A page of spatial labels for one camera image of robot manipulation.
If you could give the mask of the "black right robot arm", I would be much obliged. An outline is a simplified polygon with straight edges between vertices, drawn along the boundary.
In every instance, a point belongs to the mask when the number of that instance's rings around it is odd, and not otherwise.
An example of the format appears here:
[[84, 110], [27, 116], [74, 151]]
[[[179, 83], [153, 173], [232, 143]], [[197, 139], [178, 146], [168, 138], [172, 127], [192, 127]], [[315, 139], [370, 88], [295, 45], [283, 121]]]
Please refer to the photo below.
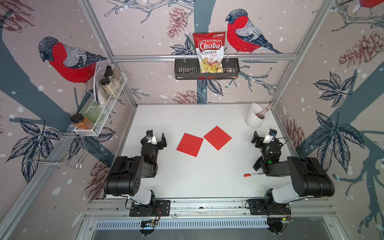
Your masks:
[[261, 150], [253, 169], [262, 170], [257, 175], [267, 177], [290, 177], [291, 182], [275, 189], [267, 190], [264, 210], [267, 214], [282, 213], [291, 202], [304, 198], [332, 197], [335, 186], [316, 158], [287, 157], [280, 161], [283, 143], [276, 138], [277, 131], [270, 129], [263, 138], [254, 132], [251, 143]]

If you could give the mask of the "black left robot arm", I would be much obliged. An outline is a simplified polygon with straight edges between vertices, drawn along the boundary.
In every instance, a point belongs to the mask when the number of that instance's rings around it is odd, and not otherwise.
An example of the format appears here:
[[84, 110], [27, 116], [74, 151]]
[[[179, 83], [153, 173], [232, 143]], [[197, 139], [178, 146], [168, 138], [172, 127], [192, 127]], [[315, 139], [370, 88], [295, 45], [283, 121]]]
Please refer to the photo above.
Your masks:
[[169, 200], [157, 200], [154, 191], [141, 185], [142, 178], [155, 178], [158, 172], [158, 153], [167, 147], [165, 135], [157, 141], [152, 130], [141, 139], [141, 154], [135, 157], [119, 156], [115, 159], [104, 182], [106, 195], [126, 198], [131, 202], [130, 217], [168, 217]]

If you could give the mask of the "white pen cup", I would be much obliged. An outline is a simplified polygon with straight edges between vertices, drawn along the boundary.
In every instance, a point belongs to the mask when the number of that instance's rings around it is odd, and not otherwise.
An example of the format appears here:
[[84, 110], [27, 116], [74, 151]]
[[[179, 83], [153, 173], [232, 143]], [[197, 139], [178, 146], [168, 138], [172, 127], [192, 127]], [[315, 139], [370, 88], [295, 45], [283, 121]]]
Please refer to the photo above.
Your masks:
[[252, 103], [250, 110], [248, 112], [247, 118], [246, 118], [246, 124], [254, 129], [257, 129], [262, 126], [263, 119], [259, 118], [257, 114], [259, 114], [263, 108], [259, 106], [256, 103]]

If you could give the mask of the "green lidded jar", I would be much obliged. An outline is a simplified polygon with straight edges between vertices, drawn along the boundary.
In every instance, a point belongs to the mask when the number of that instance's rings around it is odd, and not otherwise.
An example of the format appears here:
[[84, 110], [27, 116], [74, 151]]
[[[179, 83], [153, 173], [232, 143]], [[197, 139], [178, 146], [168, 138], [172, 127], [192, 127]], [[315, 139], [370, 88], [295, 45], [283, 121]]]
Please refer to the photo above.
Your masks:
[[103, 107], [100, 107], [95, 102], [85, 104], [80, 109], [80, 114], [86, 117], [93, 125], [102, 122], [105, 117]]

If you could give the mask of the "beige spice bottle front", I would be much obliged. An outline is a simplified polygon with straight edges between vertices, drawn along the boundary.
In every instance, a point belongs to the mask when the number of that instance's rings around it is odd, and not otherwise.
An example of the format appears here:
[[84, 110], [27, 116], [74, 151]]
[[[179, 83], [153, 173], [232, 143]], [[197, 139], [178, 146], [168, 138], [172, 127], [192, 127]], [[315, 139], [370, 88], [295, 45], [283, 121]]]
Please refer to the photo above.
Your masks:
[[118, 97], [118, 92], [117, 88], [115, 85], [110, 81], [109, 78], [104, 78], [100, 81], [104, 91], [106, 94], [111, 97], [111, 98], [117, 98]]

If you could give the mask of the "beige spice bottle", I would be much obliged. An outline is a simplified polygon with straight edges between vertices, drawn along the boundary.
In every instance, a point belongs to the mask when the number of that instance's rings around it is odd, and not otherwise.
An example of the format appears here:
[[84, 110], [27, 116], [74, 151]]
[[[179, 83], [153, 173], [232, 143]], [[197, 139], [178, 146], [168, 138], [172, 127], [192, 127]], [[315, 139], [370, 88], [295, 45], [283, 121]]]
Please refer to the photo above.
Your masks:
[[111, 98], [117, 98], [118, 97], [118, 92], [117, 88], [115, 85], [110, 81], [109, 78], [104, 78], [100, 81], [104, 91], [106, 94], [111, 97]]
[[114, 85], [116, 83], [119, 83], [119, 78], [117, 78], [115, 76], [113, 68], [111, 66], [107, 66], [106, 67], [106, 70], [105, 70], [105, 73], [104, 73], [104, 77], [108, 78]]

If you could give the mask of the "orange spice jar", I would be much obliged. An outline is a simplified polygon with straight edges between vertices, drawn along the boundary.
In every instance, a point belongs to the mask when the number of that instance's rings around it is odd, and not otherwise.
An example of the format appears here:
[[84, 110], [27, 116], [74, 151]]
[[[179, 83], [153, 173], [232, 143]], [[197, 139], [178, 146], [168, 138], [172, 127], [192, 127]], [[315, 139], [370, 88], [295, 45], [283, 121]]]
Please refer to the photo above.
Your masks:
[[71, 116], [71, 122], [79, 130], [91, 130], [93, 128], [92, 122], [82, 114], [74, 114]]

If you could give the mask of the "beige spice bottle rear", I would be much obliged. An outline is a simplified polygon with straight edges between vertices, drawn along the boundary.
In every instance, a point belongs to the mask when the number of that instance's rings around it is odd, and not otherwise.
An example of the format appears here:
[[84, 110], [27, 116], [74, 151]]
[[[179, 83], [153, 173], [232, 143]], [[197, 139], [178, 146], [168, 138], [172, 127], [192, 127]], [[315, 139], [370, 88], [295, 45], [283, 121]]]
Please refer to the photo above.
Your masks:
[[107, 66], [106, 67], [106, 70], [105, 70], [105, 73], [104, 73], [104, 77], [108, 78], [114, 85], [116, 83], [119, 83], [119, 78], [117, 78], [115, 76], [113, 68], [111, 66]]

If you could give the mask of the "Chuba cassava chips bag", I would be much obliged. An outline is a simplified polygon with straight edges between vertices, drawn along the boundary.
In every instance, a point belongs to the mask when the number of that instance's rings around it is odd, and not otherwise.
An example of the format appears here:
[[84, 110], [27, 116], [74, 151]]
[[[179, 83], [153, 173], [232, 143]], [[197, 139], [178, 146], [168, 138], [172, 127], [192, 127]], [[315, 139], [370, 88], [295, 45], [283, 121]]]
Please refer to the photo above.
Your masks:
[[200, 73], [223, 73], [226, 32], [193, 33]]

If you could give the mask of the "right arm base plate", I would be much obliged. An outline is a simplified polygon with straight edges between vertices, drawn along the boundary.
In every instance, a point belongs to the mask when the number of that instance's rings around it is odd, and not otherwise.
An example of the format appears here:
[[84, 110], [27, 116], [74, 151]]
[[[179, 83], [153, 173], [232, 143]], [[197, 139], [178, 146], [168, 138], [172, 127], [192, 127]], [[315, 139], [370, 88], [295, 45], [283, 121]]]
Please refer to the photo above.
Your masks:
[[284, 215], [289, 217], [291, 215], [291, 206], [289, 204], [277, 204], [275, 202], [268, 204], [261, 198], [247, 200], [245, 207], [250, 210], [252, 216]]

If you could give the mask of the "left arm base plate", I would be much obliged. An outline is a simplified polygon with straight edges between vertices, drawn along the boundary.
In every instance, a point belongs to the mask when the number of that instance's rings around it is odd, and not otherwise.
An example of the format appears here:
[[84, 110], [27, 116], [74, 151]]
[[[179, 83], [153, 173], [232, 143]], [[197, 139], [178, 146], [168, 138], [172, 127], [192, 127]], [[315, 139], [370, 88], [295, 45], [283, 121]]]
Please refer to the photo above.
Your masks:
[[170, 215], [171, 201], [156, 200], [155, 204], [136, 205], [131, 204], [130, 217], [168, 217]]

